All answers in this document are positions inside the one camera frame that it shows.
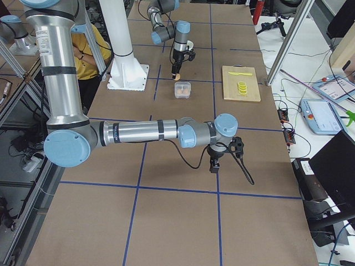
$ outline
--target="green handle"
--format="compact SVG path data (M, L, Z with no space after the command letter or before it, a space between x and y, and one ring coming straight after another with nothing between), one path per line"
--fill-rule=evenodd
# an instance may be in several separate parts
M355 113L351 112L351 111L346 111L345 112L348 116L349 116L349 123L346 126L351 125L352 122L355 121Z

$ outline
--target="black band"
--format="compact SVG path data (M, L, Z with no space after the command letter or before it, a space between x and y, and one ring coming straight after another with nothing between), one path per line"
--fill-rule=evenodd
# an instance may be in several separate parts
M209 128L210 131L210 145L215 145L217 144L217 132L215 128L215 124L211 121L205 122Z
M42 76L56 76L62 74L77 74L77 69L72 66L44 66Z
M132 50L132 52L130 52L129 54L125 54L125 55L115 54L115 55L117 55L118 57L127 57L127 56L130 55L131 53L133 53L133 50Z
M178 43L178 44L187 44L187 42L186 42L186 43L180 43L180 42L178 42L177 40L175 40L174 42L175 42L175 43Z
M179 126L178 126L178 121L175 119L175 125L176 125L176 138L178 138L179 136L178 136L178 128L179 128Z
M113 127L112 127L112 131L113 131L113 140L115 141L115 143L121 143L120 141L120 133L119 133L119 124L120 123L114 123Z
M59 130L59 129L73 129L76 127L81 127L81 126L86 126L90 125L89 120L81 121L81 122L76 122L72 124L61 124L61 125L47 125L48 129L53 129L53 130Z
M80 10L80 3L79 0L77 0L77 11L75 11L74 18L76 18L77 15L79 14L79 10Z
M157 120L158 122L158 133L159 133L159 140L164 139L164 123L162 120Z
M158 3L158 5L159 5L159 8L160 8L161 13L164 14L164 10L163 10L163 7L161 6L160 0L157 0L157 3Z
M25 38L25 37L27 37L27 36L28 36L28 33L26 33L24 36L21 36L21 37L14 37L14 39L15 39L15 40L23 39L23 38Z
M35 15L48 15L48 16L68 18L71 21L75 20L74 16L72 14L67 13L67 12L51 10L51 9L43 9L43 8L27 10L25 12L25 15L26 15L26 18L28 18L30 16L35 16Z
M101 146L105 147L106 143L105 143L105 139L104 139L104 121L100 122L100 127L99 127L99 135L100 135L100 142L101 142Z

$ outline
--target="white pillar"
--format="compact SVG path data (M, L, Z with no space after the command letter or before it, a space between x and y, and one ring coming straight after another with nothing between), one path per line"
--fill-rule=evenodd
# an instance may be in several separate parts
M144 90L149 66L134 57L123 0L100 0L100 5L115 53L108 88Z

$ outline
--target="arm of person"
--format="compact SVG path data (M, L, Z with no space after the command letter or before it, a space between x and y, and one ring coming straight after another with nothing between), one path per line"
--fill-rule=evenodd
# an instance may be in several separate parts
M73 50L74 50L74 56L76 58L78 58L79 60L85 61L90 65L94 65L96 66L96 62L95 59L92 55L89 54L84 54L83 52L81 52L77 47L73 46Z

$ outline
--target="black screen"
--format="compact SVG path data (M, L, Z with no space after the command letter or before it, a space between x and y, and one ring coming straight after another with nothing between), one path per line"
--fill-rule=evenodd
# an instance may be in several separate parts
M342 204L338 208L355 211L355 141L339 131L309 163L334 203Z

